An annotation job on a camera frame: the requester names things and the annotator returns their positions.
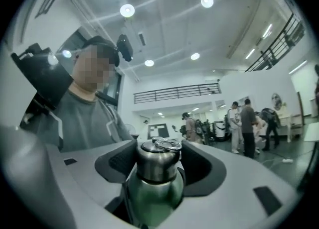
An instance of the black railing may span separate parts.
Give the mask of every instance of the black railing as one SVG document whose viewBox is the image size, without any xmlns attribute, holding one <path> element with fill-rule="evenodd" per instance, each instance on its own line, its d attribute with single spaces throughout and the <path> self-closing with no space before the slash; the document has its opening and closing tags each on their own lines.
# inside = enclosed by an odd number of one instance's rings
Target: black railing
<svg viewBox="0 0 319 229">
<path fill-rule="evenodd" d="M 245 72 L 269 70 L 301 40 L 304 34 L 303 24 L 292 14 L 273 43 Z"/>
<path fill-rule="evenodd" d="M 212 94 L 221 94 L 218 83 L 165 88 L 136 93 L 134 94 L 134 104 Z"/>
</svg>

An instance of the gray sweatshirt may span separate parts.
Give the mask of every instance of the gray sweatshirt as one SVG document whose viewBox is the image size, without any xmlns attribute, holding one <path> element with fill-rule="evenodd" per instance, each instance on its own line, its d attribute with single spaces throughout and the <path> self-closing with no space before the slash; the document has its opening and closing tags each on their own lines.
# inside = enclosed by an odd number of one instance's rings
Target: gray sweatshirt
<svg viewBox="0 0 319 229">
<path fill-rule="evenodd" d="M 89 149 L 133 139 L 118 113 L 96 98 L 86 101 L 70 91 L 48 115 L 30 120 L 26 130 L 61 152 Z"/>
</svg>

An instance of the floor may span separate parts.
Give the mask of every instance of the floor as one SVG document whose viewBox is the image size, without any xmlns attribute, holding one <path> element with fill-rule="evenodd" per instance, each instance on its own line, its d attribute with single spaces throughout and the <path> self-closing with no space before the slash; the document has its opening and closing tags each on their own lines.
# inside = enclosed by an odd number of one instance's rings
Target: floor
<svg viewBox="0 0 319 229">
<path fill-rule="evenodd" d="M 305 118 L 304 134 L 307 131 L 308 124 L 317 122 L 317 120 L 311 117 Z M 287 143 L 286 138 L 281 138 L 280 145 L 276 149 L 273 149 L 274 141 L 272 140 L 270 144 L 271 150 L 267 152 L 260 151 L 259 155 L 255 153 L 255 160 L 297 188 L 305 174 L 314 149 L 314 143 L 304 142 L 303 139 L 304 137 L 301 136 L 299 139 Z M 213 147 L 231 152 L 231 143 L 229 141 L 216 142 Z M 291 158 L 294 161 L 293 163 L 283 163 L 282 160 L 284 158 Z"/>
</svg>

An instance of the black pants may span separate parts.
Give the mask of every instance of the black pants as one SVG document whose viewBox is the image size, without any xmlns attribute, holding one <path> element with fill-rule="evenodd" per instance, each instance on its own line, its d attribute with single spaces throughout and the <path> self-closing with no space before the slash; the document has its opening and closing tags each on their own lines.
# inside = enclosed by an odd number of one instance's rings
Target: black pants
<svg viewBox="0 0 319 229">
<path fill-rule="evenodd" d="M 252 132 L 243 133 L 245 156 L 254 159 L 255 155 L 255 137 Z"/>
<path fill-rule="evenodd" d="M 266 146 L 265 149 L 270 148 L 270 133 L 274 132 L 274 138 L 275 138 L 275 147 L 279 145 L 279 136 L 277 133 L 277 128 L 275 125 L 268 125 L 267 130 L 266 130 Z"/>
</svg>

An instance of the white pants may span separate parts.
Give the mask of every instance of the white pants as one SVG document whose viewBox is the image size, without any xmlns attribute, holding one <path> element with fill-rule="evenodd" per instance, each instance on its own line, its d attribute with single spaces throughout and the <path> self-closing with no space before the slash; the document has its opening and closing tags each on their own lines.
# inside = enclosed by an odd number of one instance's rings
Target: white pants
<svg viewBox="0 0 319 229">
<path fill-rule="evenodd" d="M 237 129 L 231 129 L 231 149 L 235 150 L 238 147 L 243 147 L 244 139 L 243 135 L 241 134 L 241 128 L 238 127 Z"/>
</svg>

